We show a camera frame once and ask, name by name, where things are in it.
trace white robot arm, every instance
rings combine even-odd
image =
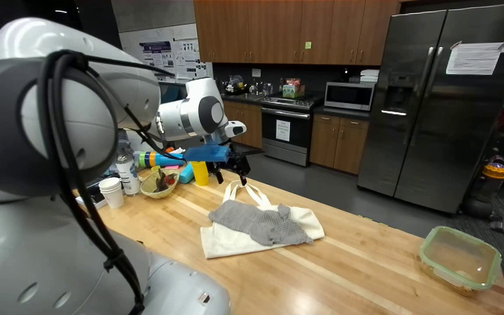
[[[187,94],[159,106],[149,66],[82,31],[44,19],[3,26],[0,313],[140,313],[143,306],[145,313],[229,311],[227,294],[210,278],[114,232],[107,239],[100,231],[103,245],[89,241],[82,231],[93,224],[80,229],[61,201],[49,199],[59,189],[66,194],[63,187],[82,190],[82,180],[112,162],[117,127],[145,127],[161,140],[198,134],[219,141],[245,131],[226,119],[213,80],[189,82]],[[140,294],[136,308],[131,290]]]

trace clear plastic bin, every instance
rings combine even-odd
[[[446,225],[427,234],[418,257],[425,271],[462,292],[490,288],[500,271],[495,246]]]

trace floor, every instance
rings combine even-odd
[[[301,168],[264,157],[264,154],[248,154],[248,162],[252,166],[252,178],[362,217],[369,217],[411,234],[425,236],[434,225],[439,224],[471,232],[500,250],[504,269],[504,234],[492,231],[485,220],[465,215],[444,215],[395,201],[381,194],[362,190],[357,189],[357,176],[313,164]],[[504,215],[504,189],[495,199],[495,208]]]

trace lower cabinet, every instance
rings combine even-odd
[[[247,124],[247,133],[234,136],[234,143],[261,148],[262,147],[262,108],[254,103],[224,101],[224,113],[231,120]]]
[[[310,162],[357,175],[367,127],[364,119],[315,113]]]

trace upper cabinet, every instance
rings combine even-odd
[[[380,64],[399,0],[194,0],[215,63]]]

